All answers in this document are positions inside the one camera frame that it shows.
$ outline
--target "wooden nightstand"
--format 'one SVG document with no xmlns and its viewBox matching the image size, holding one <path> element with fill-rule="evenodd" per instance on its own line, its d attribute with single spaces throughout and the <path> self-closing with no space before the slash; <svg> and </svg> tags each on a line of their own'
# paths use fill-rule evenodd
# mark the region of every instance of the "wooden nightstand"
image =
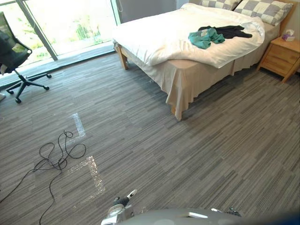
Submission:
<svg viewBox="0 0 300 225">
<path fill-rule="evenodd" d="M 271 41 L 256 70 L 258 71 L 260 67 L 266 68 L 283 76 L 282 83 L 284 83 L 299 68 L 299 55 L 299 40 L 284 41 L 278 37 Z"/>
</svg>

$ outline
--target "teal shirt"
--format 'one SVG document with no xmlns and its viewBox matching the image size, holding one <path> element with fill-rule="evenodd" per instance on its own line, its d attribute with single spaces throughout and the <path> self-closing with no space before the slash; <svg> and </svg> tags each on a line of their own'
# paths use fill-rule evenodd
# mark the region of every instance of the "teal shirt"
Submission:
<svg viewBox="0 0 300 225">
<path fill-rule="evenodd" d="M 188 39 L 193 45 L 196 45 L 198 48 L 202 49 L 207 49 L 210 47 L 211 41 L 215 44 L 225 41 L 223 34 L 217 34 L 217 31 L 213 28 L 190 33 Z"/>
</svg>

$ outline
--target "gray checkered pillow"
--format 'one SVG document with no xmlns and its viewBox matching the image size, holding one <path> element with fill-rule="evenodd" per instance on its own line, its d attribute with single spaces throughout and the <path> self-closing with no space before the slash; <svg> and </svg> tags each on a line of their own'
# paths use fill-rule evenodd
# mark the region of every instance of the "gray checkered pillow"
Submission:
<svg viewBox="0 0 300 225">
<path fill-rule="evenodd" d="M 289 13 L 293 4 L 273 0 L 243 0 L 235 12 L 249 16 L 258 16 L 265 23 L 278 25 Z"/>
<path fill-rule="evenodd" d="M 233 10 L 241 0 L 200 0 L 200 6 Z"/>
</svg>

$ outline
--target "black office chair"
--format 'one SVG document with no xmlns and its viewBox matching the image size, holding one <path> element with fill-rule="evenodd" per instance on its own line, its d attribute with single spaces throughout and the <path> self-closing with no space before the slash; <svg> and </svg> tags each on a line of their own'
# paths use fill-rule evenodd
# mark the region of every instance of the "black office chair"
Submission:
<svg viewBox="0 0 300 225">
<path fill-rule="evenodd" d="M 5 65 L 7 67 L 5 73 L 11 73 L 12 71 L 14 71 L 20 78 L 19 82 L 17 82 L 16 84 L 14 84 L 6 90 L 9 94 L 13 94 L 14 92 L 12 90 L 17 87 L 20 87 L 15 97 L 15 101 L 17 103 L 21 103 L 19 96 L 21 95 L 26 86 L 33 85 L 43 87 L 45 90 L 49 90 L 49 87 L 43 86 L 33 81 L 44 76 L 51 78 L 51 75 L 44 73 L 40 75 L 24 77 L 16 71 L 16 68 L 18 68 L 22 63 L 24 63 L 31 53 L 32 50 L 26 45 L 22 44 L 14 36 L 4 16 L 4 13 L 0 12 L 0 67 L 2 65 Z"/>
</svg>

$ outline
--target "tissue box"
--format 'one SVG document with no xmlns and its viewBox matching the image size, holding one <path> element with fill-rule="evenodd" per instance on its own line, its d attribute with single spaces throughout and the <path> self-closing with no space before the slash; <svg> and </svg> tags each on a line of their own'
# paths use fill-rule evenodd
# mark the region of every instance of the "tissue box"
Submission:
<svg viewBox="0 0 300 225">
<path fill-rule="evenodd" d="M 284 35 L 282 36 L 282 39 L 283 39 L 284 41 L 293 41 L 293 40 L 295 39 L 295 36 L 290 36 L 289 34 L 284 34 Z"/>
</svg>

